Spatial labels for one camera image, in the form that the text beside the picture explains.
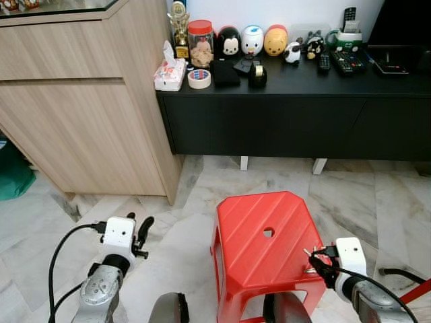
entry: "black wallet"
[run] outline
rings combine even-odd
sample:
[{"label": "black wallet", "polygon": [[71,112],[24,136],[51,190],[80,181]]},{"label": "black wallet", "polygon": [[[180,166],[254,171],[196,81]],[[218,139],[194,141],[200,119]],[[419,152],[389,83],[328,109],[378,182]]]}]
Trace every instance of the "black wallet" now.
[{"label": "black wallet", "polygon": [[210,63],[211,74],[215,86],[237,86],[240,78],[234,70],[234,66],[228,61],[212,61]]}]

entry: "black cable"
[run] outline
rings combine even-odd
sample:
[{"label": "black cable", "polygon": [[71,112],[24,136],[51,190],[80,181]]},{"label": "black cable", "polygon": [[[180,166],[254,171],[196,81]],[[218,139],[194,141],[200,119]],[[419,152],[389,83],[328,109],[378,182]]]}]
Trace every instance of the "black cable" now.
[{"label": "black cable", "polygon": [[416,276],[415,274],[409,273],[408,271],[404,271],[403,269],[398,268],[380,268],[378,272],[382,275],[400,275],[404,276],[405,278],[410,279],[411,281],[414,281],[418,284],[425,283],[425,279],[420,278],[419,276]]},{"label": "black cable", "polygon": [[361,275],[359,273],[355,273],[354,271],[348,271],[347,269],[334,267],[334,266],[329,266],[329,267],[331,267],[335,271],[340,271],[342,273],[349,274],[350,276],[359,277],[361,279],[364,279],[365,281],[368,281],[368,282],[372,283],[373,285],[376,285],[378,288],[381,288],[383,291],[385,291],[387,294],[389,294],[389,296],[391,296],[407,312],[407,314],[409,314],[409,316],[413,320],[413,322],[418,323],[418,320],[414,316],[413,312],[409,309],[409,307],[407,305],[405,305],[404,302],[401,301],[398,296],[396,296],[392,291],[387,289],[385,286],[380,284],[378,281],[375,281],[374,279],[367,277],[367,276],[364,276],[364,275]]},{"label": "black cable", "polygon": [[53,273],[54,273],[55,261],[57,259],[57,256],[59,255],[61,247],[66,242],[67,238],[73,232],[78,231],[80,229],[85,229],[87,227],[88,228],[92,228],[92,229],[96,229],[96,224],[83,224],[83,225],[79,225],[77,227],[74,227],[72,230],[70,230],[69,232],[67,232],[67,234],[63,237],[63,239],[61,239],[59,245],[55,248],[53,257],[51,259],[51,263],[49,264],[49,274],[48,274],[48,294],[49,294],[49,308],[50,308],[49,323],[55,323],[55,312],[56,312],[56,309],[55,309],[55,303],[54,303],[54,287],[53,287]]},{"label": "black cable", "polygon": [[61,297],[61,299],[55,304],[54,307],[54,313],[51,314],[51,316],[49,317],[49,321],[48,323],[53,323],[54,318],[55,318],[55,314],[57,313],[57,310],[59,309],[60,305],[73,293],[75,293],[78,289],[80,289],[82,286],[82,283],[80,283],[79,285],[76,285],[73,289],[71,289],[70,291],[68,291],[65,295],[63,295]]}]

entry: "light wood cabinet door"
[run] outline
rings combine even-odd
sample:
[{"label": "light wood cabinet door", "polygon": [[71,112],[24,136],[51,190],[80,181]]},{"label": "light wood cabinet door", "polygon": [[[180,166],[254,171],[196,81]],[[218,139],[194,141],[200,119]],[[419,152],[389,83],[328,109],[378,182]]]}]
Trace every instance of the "light wood cabinet door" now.
[{"label": "light wood cabinet door", "polygon": [[102,22],[0,29],[0,80],[122,76]]},{"label": "light wood cabinet door", "polygon": [[64,192],[166,195],[119,80],[3,82],[0,123]]}]

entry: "trophy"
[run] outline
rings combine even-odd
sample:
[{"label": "trophy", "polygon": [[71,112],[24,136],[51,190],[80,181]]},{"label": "trophy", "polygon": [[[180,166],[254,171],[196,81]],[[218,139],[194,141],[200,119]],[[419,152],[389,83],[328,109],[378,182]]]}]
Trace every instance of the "trophy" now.
[{"label": "trophy", "polygon": [[181,1],[174,1],[170,13],[168,13],[170,24],[174,32],[174,47],[176,57],[179,59],[189,58],[189,40],[187,38],[187,26],[190,14]]}]

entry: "roll of tape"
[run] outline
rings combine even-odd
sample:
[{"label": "roll of tape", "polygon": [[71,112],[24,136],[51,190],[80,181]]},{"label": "roll of tape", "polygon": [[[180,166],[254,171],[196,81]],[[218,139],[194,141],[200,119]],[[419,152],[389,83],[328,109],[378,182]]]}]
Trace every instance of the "roll of tape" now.
[{"label": "roll of tape", "polygon": [[196,69],[187,75],[192,89],[205,89],[211,85],[211,73],[206,69]]},{"label": "roll of tape", "polygon": [[256,66],[256,76],[260,77],[263,75],[263,66],[262,65],[257,65]]}]

